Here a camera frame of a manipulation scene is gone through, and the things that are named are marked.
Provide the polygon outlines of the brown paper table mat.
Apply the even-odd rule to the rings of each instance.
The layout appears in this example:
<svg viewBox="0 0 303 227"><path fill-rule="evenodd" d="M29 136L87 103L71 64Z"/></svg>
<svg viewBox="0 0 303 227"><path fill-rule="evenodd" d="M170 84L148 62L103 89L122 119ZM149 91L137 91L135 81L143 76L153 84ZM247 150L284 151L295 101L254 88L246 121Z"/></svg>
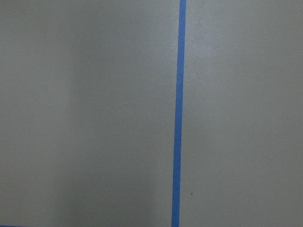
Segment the brown paper table mat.
<svg viewBox="0 0 303 227"><path fill-rule="evenodd" d="M171 225L178 17L1 1L2 225ZM302 1L187 1L181 158L180 226L302 226Z"/></svg>

